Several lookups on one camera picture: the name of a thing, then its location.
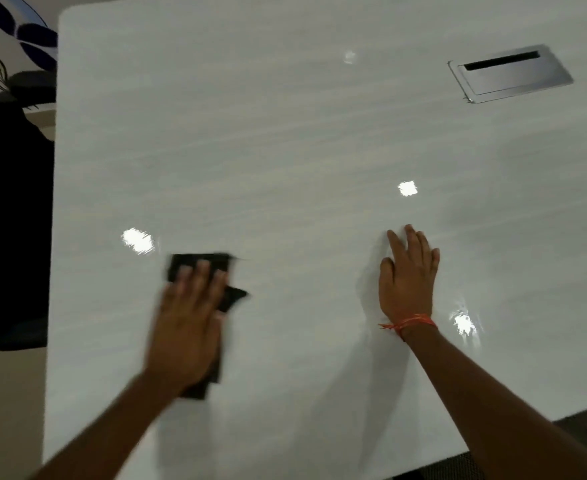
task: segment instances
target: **beige floor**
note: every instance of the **beige floor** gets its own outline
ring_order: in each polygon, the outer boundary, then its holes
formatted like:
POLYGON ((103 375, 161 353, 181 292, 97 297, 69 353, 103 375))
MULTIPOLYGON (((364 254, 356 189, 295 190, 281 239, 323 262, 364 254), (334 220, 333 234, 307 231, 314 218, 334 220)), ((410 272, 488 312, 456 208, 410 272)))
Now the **beige floor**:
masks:
POLYGON ((46 349, 0 352, 0 480, 40 464, 46 349))

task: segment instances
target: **glossy table surface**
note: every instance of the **glossy table surface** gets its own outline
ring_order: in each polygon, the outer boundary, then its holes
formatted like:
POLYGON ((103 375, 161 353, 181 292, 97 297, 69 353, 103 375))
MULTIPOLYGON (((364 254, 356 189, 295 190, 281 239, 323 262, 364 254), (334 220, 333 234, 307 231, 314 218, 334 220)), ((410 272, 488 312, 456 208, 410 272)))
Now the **glossy table surface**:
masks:
POLYGON ((464 451, 375 325, 406 223, 442 251, 442 332, 548 418, 587 408, 587 0, 128 0, 60 25, 45 458, 139 370, 168 255, 210 251, 252 295, 221 384, 122 478, 381 480, 464 451), (538 43, 573 85, 465 103, 450 60, 538 43))

